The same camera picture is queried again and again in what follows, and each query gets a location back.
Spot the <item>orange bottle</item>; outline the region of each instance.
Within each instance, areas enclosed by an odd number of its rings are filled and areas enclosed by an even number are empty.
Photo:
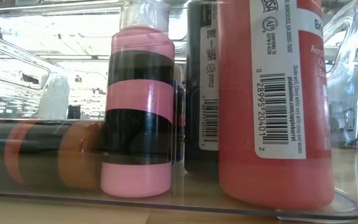
[[[240,200],[334,198],[321,0],[219,4],[219,181]]]

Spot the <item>plastic container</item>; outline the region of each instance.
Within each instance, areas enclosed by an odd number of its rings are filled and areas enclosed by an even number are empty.
[[[0,7],[0,118],[7,121],[0,124],[0,196],[308,222],[358,220],[358,0],[44,3]],[[131,4],[141,6],[129,16],[140,26],[120,30]],[[158,6],[166,14],[153,13]],[[148,25],[168,11],[166,29]],[[181,108],[178,103],[174,109],[174,64],[185,71],[176,95],[186,96],[186,131],[185,158],[176,154],[173,166],[174,114]],[[117,90],[118,68],[131,83],[147,82],[147,91],[137,94],[142,87],[135,85]],[[202,94],[211,89],[212,95]],[[157,108],[172,113],[161,118],[153,113]],[[112,116],[114,110],[121,115]],[[17,124],[66,123],[68,116],[105,119],[105,129],[95,132],[71,127],[82,139],[99,133],[106,140],[93,144],[101,145],[94,156],[103,158],[95,163],[108,165],[108,172],[95,171],[93,180],[102,177],[101,185],[59,185],[58,169],[51,170],[62,149],[56,139],[50,141],[54,155],[28,154],[23,167],[19,156],[19,173],[33,184],[18,184],[18,172],[6,169],[4,150],[15,144],[6,139],[24,134],[37,148],[53,139],[56,126],[31,134]],[[213,134],[218,143],[214,150],[200,149],[200,120],[209,134],[201,137]],[[179,125],[176,131],[179,136]],[[123,141],[122,133],[133,136]],[[77,149],[85,144],[75,142]],[[75,155],[66,178],[92,173],[90,163],[79,162],[81,153]],[[132,163],[122,164],[125,159]],[[146,168],[155,161],[162,172]],[[110,172],[111,164],[118,172]],[[121,172],[122,165],[132,173]]]

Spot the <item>clear plastic organizer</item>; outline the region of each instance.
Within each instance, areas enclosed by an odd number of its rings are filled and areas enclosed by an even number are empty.
[[[0,1],[0,197],[358,219],[358,0]]]

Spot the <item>white label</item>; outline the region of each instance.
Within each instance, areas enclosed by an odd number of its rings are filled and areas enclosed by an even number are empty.
[[[315,13],[277,0],[267,11],[250,0],[254,139],[265,159],[306,159],[299,30],[322,36]]]
[[[200,35],[200,131],[199,147],[218,150],[218,20],[217,6],[203,6]]]

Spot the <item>barcode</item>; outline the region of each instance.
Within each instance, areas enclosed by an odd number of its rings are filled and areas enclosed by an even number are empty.
[[[203,140],[218,142],[218,100],[204,100],[203,105]]]
[[[264,86],[266,135],[263,144],[288,145],[288,106],[285,74],[261,75]]]
[[[210,29],[206,31],[206,38],[215,38],[216,37],[216,29]]]

